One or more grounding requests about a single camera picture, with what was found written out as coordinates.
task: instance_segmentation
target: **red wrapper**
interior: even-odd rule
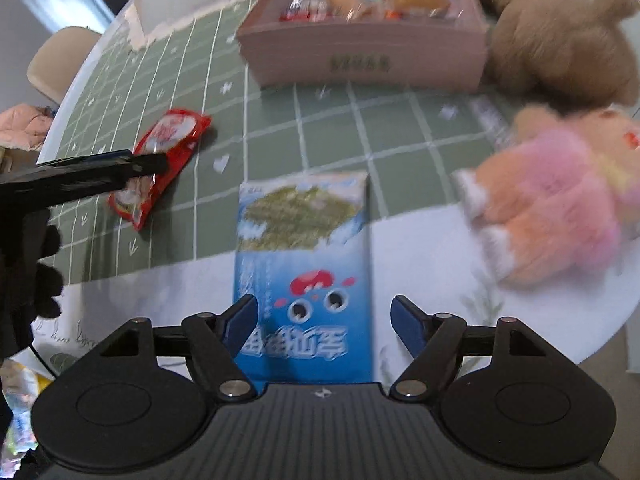
[[[169,110],[145,134],[133,150],[134,155],[166,153],[169,170],[163,174],[132,178],[127,187],[109,196],[116,213],[140,231],[162,192],[185,167],[198,139],[210,126],[211,117],[189,110]]]

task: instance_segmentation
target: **pink puffer coat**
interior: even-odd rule
[[[26,152],[39,150],[53,119],[41,108],[21,104],[0,113],[0,146]]]

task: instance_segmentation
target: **chair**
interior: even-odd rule
[[[45,97],[60,104],[100,34],[82,27],[57,31],[29,63],[27,79]]]

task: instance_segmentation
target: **blue snack package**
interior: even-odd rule
[[[270,383],[372,381],[367,173],[240,187],[235,300],[258,299],[236,363]]]

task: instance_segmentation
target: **pink cardboard box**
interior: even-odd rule
[[[474,92],[487,57],[477,0],[450,0],[454,20],[416,17],[281,22],[291,0],[258,0],[236,33],[261,87],[292,83],[411,85]]]

